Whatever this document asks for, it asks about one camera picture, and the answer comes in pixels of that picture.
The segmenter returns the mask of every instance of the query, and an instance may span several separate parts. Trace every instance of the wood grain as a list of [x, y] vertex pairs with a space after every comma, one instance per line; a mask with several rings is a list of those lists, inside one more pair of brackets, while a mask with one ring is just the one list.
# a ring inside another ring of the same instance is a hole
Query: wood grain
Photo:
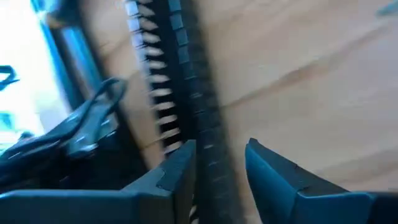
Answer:
[[398, 189], [389, 1], [197, 0], [247, 222], [249, 138], [350, 190]]
[[81, 0], [83, 20], [101, 56], [107, 56], [129, 39], [128, 16], [121, 0]]

